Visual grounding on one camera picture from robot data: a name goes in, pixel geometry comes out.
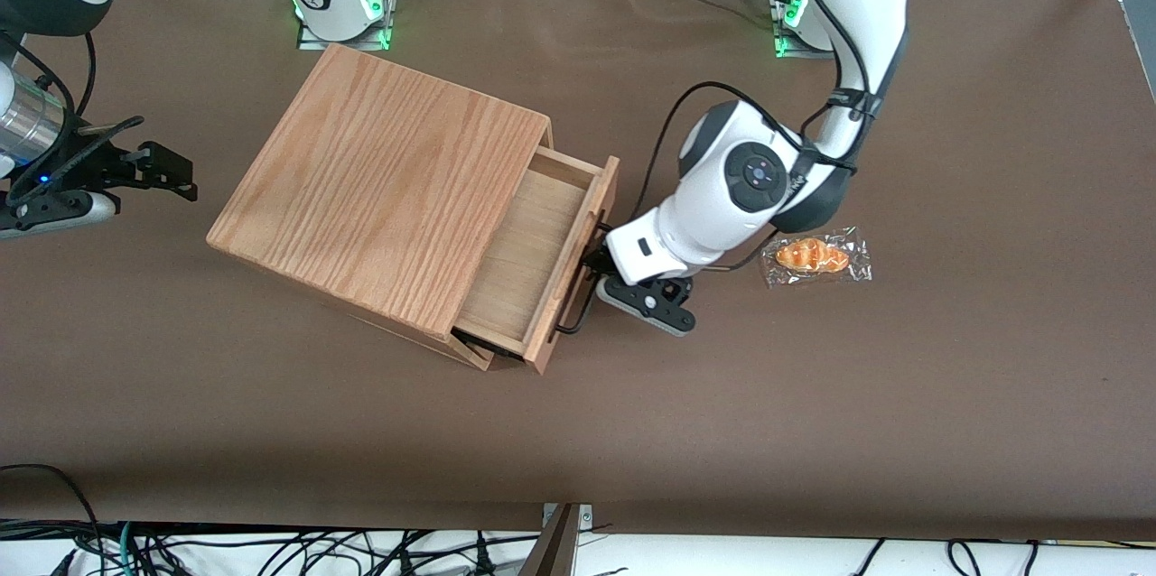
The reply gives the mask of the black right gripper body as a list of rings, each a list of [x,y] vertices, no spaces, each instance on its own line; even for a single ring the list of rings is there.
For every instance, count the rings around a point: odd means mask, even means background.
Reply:
[[[102,190],[108,185],[138,180],[140,164],[147,162],[144,147],[127,152],[112,143],[103,143],[94,152],[66,168],[71,158],[84,152],[87,141],[65,145],[59,152],[47,153],[34,163],[16,169],[7,189],[7,206],[17,209],[42,200],[67,201],[82,190]]]

